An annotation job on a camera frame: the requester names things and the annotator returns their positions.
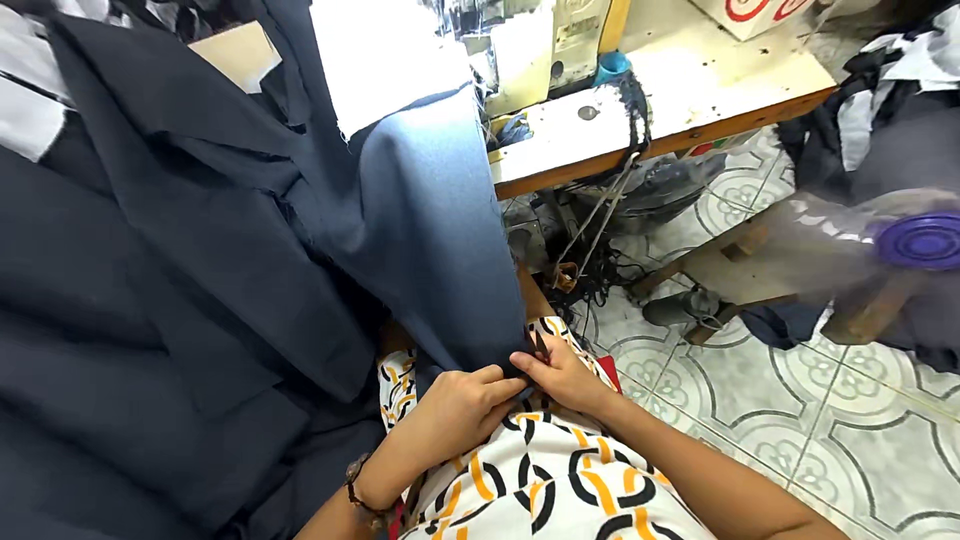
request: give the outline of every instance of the right hand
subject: right hand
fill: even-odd
[[[541,335],[550,354],[550,365],[526,353],[513,353],[511,363],[560,405],[596,416],[603,403],[617,395],[616,391],[593,375],[562,337]]]

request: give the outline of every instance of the sewing machine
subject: sewing machine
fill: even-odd
[[[589,86],[611,8],[611,0],[421,2],[437,15],[438,34],[467,47],[490,116]]]

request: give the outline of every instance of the black and yellow pattern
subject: black and yellow pattern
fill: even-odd
[[[563,337],[613,387],[560,318],[530,328]],[[417,404],[415,363],[412,351],[380,362],[388,430]],[[541,392],[517,404],[486,444],[428,471],[405,501],[405,540],[713,538],[663,474]]]

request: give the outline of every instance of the left hand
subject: left hand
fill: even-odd
[[[423,471],[475,448],[526,386],[523,379],[504,379],[497,365],[441,373],[364,466],[355,484],[362,500],[375,508],[389,505]]]

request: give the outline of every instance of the wooden table edge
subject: wooden table edge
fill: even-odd
[[[698,126],[685,132],[654,139],[645,157],[653,158],[662,156],[669,152],[690,148],[701,142],[709,142],[726,136],[742,134],[754,128],[796,118],[797,116],[816,109],[835,89],[836,86],[830,86],[776,103],[769,107],[751,110],[704,126]],[[601,154],[550,170],[540,171],[539,173],[516,180],[497,183],[494,185],[496,198],[499,201],[503,201],[525,193],[532,193],[538,189],[566,184],[567,182],[610,170],[623,160],[623,155],[626,151],[626,148],[621,148],[613,152],[608,152],[607,154]]]

